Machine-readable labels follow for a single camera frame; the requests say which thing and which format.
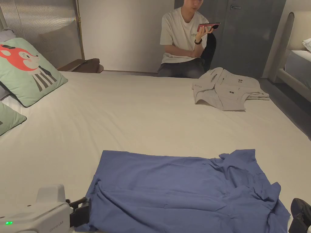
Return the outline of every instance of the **brown object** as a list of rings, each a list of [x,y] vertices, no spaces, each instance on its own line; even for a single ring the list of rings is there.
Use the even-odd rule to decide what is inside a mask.
[[[100,65],[100,60],[98,58],[93,58],[90,60],[77,59],[61,68],[58,71],[71,71],[79,73],[101,73],[104,67]]]

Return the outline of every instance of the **white t-shirt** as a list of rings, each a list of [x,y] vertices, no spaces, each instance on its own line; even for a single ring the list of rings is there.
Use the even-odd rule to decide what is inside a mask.
[[[185,50],[194,50],[195,37],[199,24],[209,23],[199,12],[195,12],[190,23],[186,23],[181,15],[181,8],[166,13],[162,18],[162,32],[160,45],[174,45]],[[202,46],[205,49],[207,35],[202,37]],[[193,57],[175,56],[164,53],[162,63],[178,63],[193,60]]]

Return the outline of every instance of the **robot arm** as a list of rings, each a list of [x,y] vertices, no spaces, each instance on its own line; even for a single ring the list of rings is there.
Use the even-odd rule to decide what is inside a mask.
[[[87,198],[72,203],[66,200],[64,185],[43,187],[34,205],[0,218],[0,232],[67,233],[71,227],[89,222],[90,205]]]

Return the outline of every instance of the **gray floor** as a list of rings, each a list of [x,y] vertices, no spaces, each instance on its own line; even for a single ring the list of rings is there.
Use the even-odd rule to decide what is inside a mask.
[[[155,73],[103,71],[106,74],[156,76]],[[311,102],[286,84],[274,84],[268,79],[259,80],[261,88],[269,93],[277,107],[311,140]]]

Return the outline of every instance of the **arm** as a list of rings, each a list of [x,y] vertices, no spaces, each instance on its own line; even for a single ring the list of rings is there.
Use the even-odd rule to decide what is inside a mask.
[[[184,50],[184,49],[178,48],[174,45],[165,45],[164,48],[165,48],[166,53],[169,53],[169,54],[172,54],[175,56],[184,56],[184,57],[192,57],[193,56],[193,51]]]
[[[202,27],[200,29],[200,31],[198,32],[195,41],[197,43],[199,43],[201,41],[201,39],[205,39],[205,38],[203,38],[205,35],[210,34],[213,31],[214,31],[213,28],[210,31],[208,31],[207,27]],[[202,43],[201,44],[195,44],[194,51],[193,51],[193,55],[194,55],[193,57],[201,57],[203,51],[204,51],[204,48],[202,46]]]

